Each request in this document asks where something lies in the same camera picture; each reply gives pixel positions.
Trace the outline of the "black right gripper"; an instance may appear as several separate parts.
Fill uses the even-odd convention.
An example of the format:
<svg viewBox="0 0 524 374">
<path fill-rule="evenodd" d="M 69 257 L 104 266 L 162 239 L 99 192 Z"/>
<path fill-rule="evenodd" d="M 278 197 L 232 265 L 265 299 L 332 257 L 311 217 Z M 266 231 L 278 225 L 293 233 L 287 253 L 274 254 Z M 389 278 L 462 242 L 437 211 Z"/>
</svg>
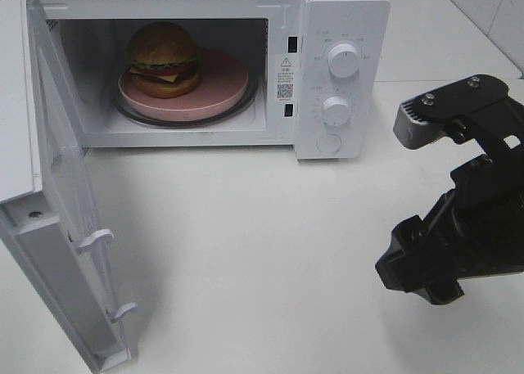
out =
<svg viewBox="0 0 524 374">
<path fill-rule="evenodd" d="M 447 305 L 465 295 L 464 277 L 523 270 L 523 145 L 505 141 L 523 139 L 523 107 L 505 99 L 428 126 L 423 145 L 474 139 L 484 152 L 452 172 L 454 189 L 424 219 L 415 215 L 392 230 L 375 269 L 387 289 Z"/>
</svg>

